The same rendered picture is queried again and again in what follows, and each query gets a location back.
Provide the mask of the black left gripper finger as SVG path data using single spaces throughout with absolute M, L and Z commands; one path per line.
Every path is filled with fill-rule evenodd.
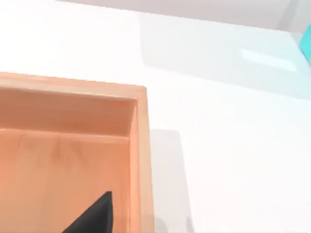
M 105 192 L 62 233 L 112 233 L 112 192 Z

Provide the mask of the turquoise object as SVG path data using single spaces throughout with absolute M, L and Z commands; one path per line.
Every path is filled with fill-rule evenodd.
M 308 24 L 301 37 L 299 47 L 304 56 L 307 58 L 308 62 L 311 63 L 311 22 Z

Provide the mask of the shallow salmon-coloured box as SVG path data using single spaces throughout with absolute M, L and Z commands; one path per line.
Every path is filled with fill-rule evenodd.
M 112 192 L 112 233 L 155 233 L 144 86 L 0 72 L 0 233 L 62 233 Z

